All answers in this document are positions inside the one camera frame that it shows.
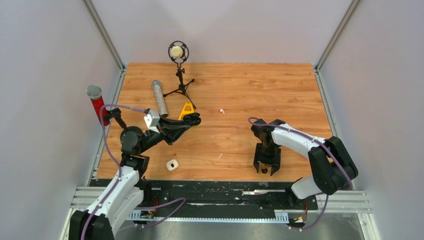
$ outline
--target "microphone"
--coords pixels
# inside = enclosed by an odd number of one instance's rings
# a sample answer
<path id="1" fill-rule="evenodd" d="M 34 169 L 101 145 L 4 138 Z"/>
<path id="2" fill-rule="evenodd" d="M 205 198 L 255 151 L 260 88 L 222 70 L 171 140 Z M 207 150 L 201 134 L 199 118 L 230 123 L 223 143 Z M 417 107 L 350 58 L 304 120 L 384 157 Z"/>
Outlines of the microphone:
<path id="1" fill-rule="evenodd" d="M 164 93 L 162 92 L 162 84 L 159 80 L 154 80 L 151 83 L 153 88 L 154 96 L 156 97 L 157 108 L 159 109 L 159 114 L 162 117 L 168 117 L 167 104 L 165 103 Z"/>
<path id="2" fill-rule="evenodd" d="M 181 68 L 189 58 L 189 48 L 182 41 L 173 41 L 168 47 L 168 57 L 176 63 L 177 68 Z"/>
<path id="3" fill-rule="evenodd" d="M 91 99 L 91 103 L 93 104 L 95 114 L 98 118 L 98 121 L 100 122 L 100 115 L 99 115 L 100 108 L 102 108 L 103 105 L 105 105 L 105 102 L 103 101 L 103 97 L 102 97 L 102 88 L 100 88 L 99 85 L 92 84 L 87 87 L 87 90 L 85 90 L 85 92 L 87 93 L 88 97 Z M 102 117 L 108 115 L 108 111 L 106 110 L 106 108 L 103 108 L 103 112 L 101 115 Z M 110 120 L 105 121 L 104 126 L 107 126 L 110 123 L 111 123 Z"/>

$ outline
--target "metal mesh grille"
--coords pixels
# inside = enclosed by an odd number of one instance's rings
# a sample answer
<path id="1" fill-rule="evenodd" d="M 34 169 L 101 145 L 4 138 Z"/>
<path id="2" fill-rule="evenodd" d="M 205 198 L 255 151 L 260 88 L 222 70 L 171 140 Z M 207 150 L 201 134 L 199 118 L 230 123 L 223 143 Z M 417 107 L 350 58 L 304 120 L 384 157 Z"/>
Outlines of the metal mesh grille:
<path id="1" fill-rule="evenodd" d="M 91 99 L 94 99 L 94 100 L 102 96 L 102 89 L 100 88 L 99 85 L 96 85 L 96 84 L 92 84 L 88 86 L 85 92 Z"/>
<path id="2" fill-rule="evenodd" d="M 153 88 L 154 96 L 156 97 L 157 108 L 159 109 L 159 114 L 163 117 L 168 117 L 167 104 L 165 103 L 164 93 L 162 92 L 162 84 L 158 80 L 154 80 L 151 83 Z"/>

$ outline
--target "yellow clip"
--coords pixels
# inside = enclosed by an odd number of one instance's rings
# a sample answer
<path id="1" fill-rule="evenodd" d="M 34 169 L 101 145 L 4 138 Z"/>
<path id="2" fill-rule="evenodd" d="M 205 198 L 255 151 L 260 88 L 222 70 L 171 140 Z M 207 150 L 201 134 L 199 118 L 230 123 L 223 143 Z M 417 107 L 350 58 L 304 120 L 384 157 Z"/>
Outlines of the yellow clip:
<path id="1" fill-rule="evenodd" d="M 178 120 L 182 120 L 185 115 L 192 114 L 194 112 L 195 110 L 193 109 L 193 104 L 191 102 L 186 102 L 182 108 Z"/>

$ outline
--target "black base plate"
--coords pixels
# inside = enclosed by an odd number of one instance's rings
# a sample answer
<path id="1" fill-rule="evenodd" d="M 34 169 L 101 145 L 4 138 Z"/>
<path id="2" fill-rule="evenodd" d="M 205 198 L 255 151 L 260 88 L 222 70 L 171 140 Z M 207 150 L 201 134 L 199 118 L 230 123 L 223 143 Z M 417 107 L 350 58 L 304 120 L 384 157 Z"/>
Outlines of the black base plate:
<path id="1" fill-rule="evenodd" d="M 92 180 L 90 186 L 105 187 L 110 181 L 110 179 Z M 181 218 L 270 219 L 275 218 L 274 210 L 304 210 L 305 202 L 309 210 L 318 209 L 315 196 L 310 196 L 291 207 L 286 203 L 285 192 L 242 194 L 243 191 L 284 190 L 291 184 L 292 182 L 151 180 L 152 195 L 157 197 L 159 204 L 181 197 L 186 198 L 186 203 L 173 215 Z M 156 216 L 166 217 L 176 206 L 177 202 L 169 207 L 159 208 Z"/>

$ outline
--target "microphone stand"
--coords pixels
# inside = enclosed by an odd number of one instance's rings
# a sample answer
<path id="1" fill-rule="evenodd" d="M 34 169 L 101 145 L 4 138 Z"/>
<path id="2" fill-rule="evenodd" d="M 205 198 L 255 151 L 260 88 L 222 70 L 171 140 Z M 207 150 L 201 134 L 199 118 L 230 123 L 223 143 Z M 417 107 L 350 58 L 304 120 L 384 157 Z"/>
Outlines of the microphone stand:
<path id="1" fill-rule="evenodd" d="M 174 47 L 179 47 L 182 50 L 182 55 L 180 55 L 179 57 L 172 56 L 171 51 Z M 186 71 L 184 70 L 184 68 L 181 68 L 181 65 L 189 58 L 189 48 L 182 41 L 174 41 L 169 45 L 168 56 L 169 56 L 169 58 L 171 59 L 172 62 L 176 63 L 177 70 L 176 70 L 175 76 L 177 76 L 178 79 L 179 79 L 179 85 L 178 85 L 177 89 L 164 94 L 163 97 L 165 98 L 166 96 L 173 94 L 173 93 L 181 94 L 181 95 L 185 96 L 186 98 L 188 98 L 188 100 L 190 100 L 190 103 L 193 105 L 193 108 L 196 109 L 196 105 L 192 102 L 189 95 L 187 94 L 187 89 L 189 88 L 189 85 L 191 83 L 193 83 L 195 80 L 192 79 L 187 84 L 184 84 L 183 74 L 185 74 Z"/>
<path id="2" fill-rule="evenodd" d="M 170 94 L 173 94 L 173 93 L 181 94 L 183 96 L 186 96 L 188 98 L 188 100 L 190 100 L 190 103 L 193 104 L 193 108 L 196 109 L 195 104 L 192 102 L 192 100 L 190 99 L 189 95 L 187 94 L 187 89 L 189 88 L 189 85 L 191 83 L 193 83 L 195 80 L 192 79 L 187 84 L 184 84 L 184 82 L 183 82 L 183 74 L 185 74 L 185 73 L 186 73 L 186 71 L 185 71 L 184 68 L 181 68 L 181 64 L 180 65 L 177 65 L 177 70 L 176 70 L 175 76 L 177 76 L 178 79 L 179 79 L 178 88 L 175 89 L 175 90 L 173 90 L 173 91 L 171 91 L 171 92 L 168 92 L 168 93 L 164 94 L 163 97 L 166 97 L 166 96 L 168 96 Z"/>

